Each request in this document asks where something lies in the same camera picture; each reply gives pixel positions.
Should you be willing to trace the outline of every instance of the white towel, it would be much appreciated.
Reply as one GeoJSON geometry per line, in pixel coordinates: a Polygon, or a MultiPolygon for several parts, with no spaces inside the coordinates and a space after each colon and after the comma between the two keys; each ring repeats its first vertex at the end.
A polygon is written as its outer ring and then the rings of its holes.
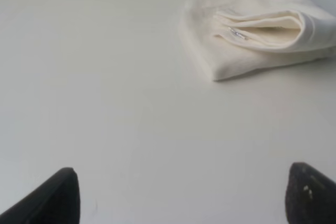
{"type": "Polygon", "coordinates": [[[191,1],[180,35],[212,80],[336,52],[336,18],[310,0],[191,1]]]}

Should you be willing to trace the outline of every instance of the folded cloth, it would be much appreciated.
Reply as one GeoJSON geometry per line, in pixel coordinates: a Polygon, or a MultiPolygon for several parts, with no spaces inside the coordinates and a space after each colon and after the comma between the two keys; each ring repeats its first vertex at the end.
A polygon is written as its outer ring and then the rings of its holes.
{"type": "Polygon", "coordinates": [[[311,0],[196,0],[180,37],[212,80],[334,55],[336,18],[311,0]]]}

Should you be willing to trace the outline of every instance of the black object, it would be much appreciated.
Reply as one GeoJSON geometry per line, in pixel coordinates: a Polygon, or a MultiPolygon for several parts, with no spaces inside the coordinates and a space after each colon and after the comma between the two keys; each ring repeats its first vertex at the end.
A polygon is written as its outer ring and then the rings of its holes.
{"type": "Polygon", "coordinates": [[[292,164],[286,215],[289,224],[335,224],[336,184],[306,163],[292,164]]]}
{"type": "Polygon", "coordinates": [[[77,174],[63,168],[0,215],[0,224],[79,224],[77,174]]]}

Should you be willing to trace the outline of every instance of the white table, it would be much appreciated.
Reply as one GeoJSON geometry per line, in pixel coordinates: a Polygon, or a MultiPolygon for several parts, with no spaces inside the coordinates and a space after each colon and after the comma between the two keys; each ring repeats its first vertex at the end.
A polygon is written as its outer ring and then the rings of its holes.
{"type": "Polygon", "coordinates": [[[0,211],[71,166],[83,224],[286,223],[292,162],[336,179],[336,61],[209,82],[184,1],[0,0],[0,211]]]}

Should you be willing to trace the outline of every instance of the cloth fold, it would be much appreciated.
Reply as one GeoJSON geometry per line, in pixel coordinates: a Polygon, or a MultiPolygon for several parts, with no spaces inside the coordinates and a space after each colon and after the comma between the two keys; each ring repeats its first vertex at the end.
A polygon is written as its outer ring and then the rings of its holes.
{"type": "Polygon", "coordinates": [[[311,0],[190,1],[180,35],[212,80],[336,52],[336,18],[311,0]]]}

